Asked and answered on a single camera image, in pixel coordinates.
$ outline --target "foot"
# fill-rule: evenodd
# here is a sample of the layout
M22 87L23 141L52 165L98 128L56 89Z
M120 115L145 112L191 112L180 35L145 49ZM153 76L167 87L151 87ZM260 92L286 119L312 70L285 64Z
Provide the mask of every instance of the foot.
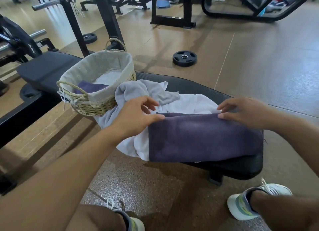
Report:
M236 218L237 220L250 220L260 215L255 212L250 203L249 199L253 191L263 191L268 195L272 196L279 196L279 195L287 195L291 196L292 192L289 188L278 185L278 184L267 184L265 180L262 178L262 184L259 187L252 187L245 190L241 194L234 194L231 195L227 200L227 206L229 208L230 213Z
M123 217L127 231L145 231L144 224L141 220L137 218L131 218L125 212L119 209L114 210L114 212L120 214Z

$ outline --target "wicker basket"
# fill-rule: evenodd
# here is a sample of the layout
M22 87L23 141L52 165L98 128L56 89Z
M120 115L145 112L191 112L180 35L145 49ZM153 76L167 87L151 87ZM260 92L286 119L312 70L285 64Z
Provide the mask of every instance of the wicker basket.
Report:
M125 45L118 39L110 39L122 44L122 50L104 50L91 54L67 70L57 82L58 93L62 100L70 102L75 110L85 116L102 116L108 110L114 108L117 103L115 100L115 90L119 84L136 80L133 59L126 51ZM87 93L78 87L80 81L93 82L101 75L111 70L119 70L119 78L106 88L97 92ZM73 93L74 89L83 94Z

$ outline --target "basket handle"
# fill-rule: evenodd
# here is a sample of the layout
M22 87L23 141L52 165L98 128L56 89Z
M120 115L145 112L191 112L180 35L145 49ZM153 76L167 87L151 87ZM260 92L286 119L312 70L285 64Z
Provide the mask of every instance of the basket handle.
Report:
M58 85L58 87L59 87L60 89L62 89L61 84L66 84L66 85L69 85L69 86L71 86L71 87L73 87L73 88L79 90L79 91L82 92L84 95L86 95L86 96L88 95L86 91L82 90L81 88L79 88L78 86L76 86L76 85L74 85L74 84L72 84L72 83L68 83L68 82L66 82L66 81L59 80L59 81L57 81L56 84Z
M107 44L108 44L108 43L110 43L110 42L112 42L112 41L118 42L120 45L122 45L122 47L124 48L124 50L116 50L116 49L114 49L114 50L107 50L107 49L106 49ZM127 50L126 50L126 47L125 47L124 43L123 43L121 40L117 39L117 38L110 38L110 40L106 42L106 45L105 45L105 49L104 49L104 50L106 50L106 51L127 52Z

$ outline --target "forearm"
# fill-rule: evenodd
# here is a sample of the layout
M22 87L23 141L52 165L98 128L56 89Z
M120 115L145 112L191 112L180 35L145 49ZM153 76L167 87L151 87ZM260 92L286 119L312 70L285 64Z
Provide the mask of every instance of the forearm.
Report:
M287 140L319 177L319 127L302 118L280 113L272 130Z
M121 138L106 128L0 201L1 230L65 230L93 177Z

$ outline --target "person's left hand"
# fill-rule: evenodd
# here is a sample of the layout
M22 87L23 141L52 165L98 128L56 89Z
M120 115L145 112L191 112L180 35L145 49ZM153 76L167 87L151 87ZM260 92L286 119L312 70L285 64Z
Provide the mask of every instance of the person's left hand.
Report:
M151 123L165 118L161 114L150 115L149 109L154 111L158 105L158 102L149 96L133 98L124 104L110 127L116 134L120 134L123 140L138 135Z

